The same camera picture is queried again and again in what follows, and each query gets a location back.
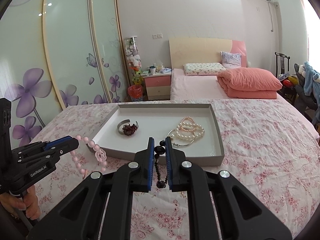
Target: headboard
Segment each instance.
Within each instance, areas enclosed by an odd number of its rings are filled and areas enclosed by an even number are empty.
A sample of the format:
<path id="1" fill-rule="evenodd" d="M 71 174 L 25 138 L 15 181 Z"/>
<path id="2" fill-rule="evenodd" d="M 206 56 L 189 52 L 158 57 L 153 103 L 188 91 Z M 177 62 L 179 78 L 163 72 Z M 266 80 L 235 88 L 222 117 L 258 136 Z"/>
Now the headboard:
<path id="1" fill-rule="evenodd" d="M 171 38 L 169 45 L 172 69 L 183 68 L 186 63 L 221 63 L 221 51 L 242 54 L 241 66 L 247 67 L 247 51 L 244 41 Z"/>

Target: glass wardrobe door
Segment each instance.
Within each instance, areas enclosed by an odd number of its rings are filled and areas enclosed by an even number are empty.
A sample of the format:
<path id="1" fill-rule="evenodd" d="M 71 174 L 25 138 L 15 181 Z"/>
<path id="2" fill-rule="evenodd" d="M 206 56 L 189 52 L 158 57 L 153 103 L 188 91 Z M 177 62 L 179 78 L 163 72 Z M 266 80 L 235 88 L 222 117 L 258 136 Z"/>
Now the glass wardrobe door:
<path id="1" fill-rule="evenodd" d="M 47 0 L 52 74 L 65 107 L 106 103 L 90 32 L 88 0 Z"/>
<path id="2" fill-rule="evenodd" d="M 12 0 L 0 20 L 0 98 L 12 101 L 12 148 L 28 144 L 61 111 L 44 54 L 42 3 Z"/>
<path id="3" fill-rule="evenodd" d="M 128 82 L 123 62 L 122 47 L 116 20 L 115 0 L 92 0 L 98 50 L 103 58 L 112 102 L 123 102 L 127 97 Z"/>

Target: white wall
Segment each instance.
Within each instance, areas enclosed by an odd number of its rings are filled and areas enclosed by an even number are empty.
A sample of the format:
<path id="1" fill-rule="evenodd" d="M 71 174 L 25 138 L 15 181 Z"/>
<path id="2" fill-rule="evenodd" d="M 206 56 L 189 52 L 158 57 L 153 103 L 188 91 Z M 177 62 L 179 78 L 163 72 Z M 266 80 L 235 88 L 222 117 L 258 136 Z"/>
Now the white wall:
<path id="1" fill-rule="evenodd" d="M 290 56 L 290 72 L 293 65 L 308 60 L 308 34 L 302 3 L 300 0 L 274 0 L 279 25 L 279 52 Z"/>
<path id="2" fill-rule="evenodd" d="M 123 37 L 137 35 L 143 68 L 171 66 L 169 38 L 208 37 L 245 41 L 252 67 L 273 70 L 278 51 L 275 9 L 264 0 L 118 0 Z M 162 33 L 162 39 L 152 34 Z"/>

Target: tray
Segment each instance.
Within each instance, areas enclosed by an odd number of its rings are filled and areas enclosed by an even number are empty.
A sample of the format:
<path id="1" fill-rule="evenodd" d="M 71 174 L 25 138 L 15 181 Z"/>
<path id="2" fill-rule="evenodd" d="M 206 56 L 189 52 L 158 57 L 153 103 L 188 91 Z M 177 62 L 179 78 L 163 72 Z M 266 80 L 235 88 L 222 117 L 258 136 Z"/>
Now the tray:
<path id="1" fill-rule="evenodd" d="M 107 156 L 133 160 L 136 152 L 145 150 L 149 137 L 155 145 L 164 140 L 171 129 L 175 129 L 182 118 L 191 116 L 205 130 L 200 140 L 187 147 L 173 147 L 183 151 L 187 160 L 200 166 L 219 166 L 224 158 L 220 130 L 210 104 L 124 104 L 115 107 L 89 136 L 106 151 Z M 119 122 L 130 119 L 136 121 L 138 130 L 132 136 L 118 133 Z M 165 164 L 165 155 L 159 158 Z"/>

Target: white cup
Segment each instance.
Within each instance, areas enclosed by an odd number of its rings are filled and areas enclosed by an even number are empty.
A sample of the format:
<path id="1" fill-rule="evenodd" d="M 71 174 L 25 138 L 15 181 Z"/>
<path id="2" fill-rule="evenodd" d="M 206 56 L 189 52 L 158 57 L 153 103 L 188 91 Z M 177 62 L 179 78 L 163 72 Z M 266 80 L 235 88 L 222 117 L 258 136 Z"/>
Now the white cup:
<path id="1" fill-rule="evenodd" d="M 156 67 L 150 67 L 150 72 L 151 72 L 151 75 L 155 75 L 156 74 Z"/>

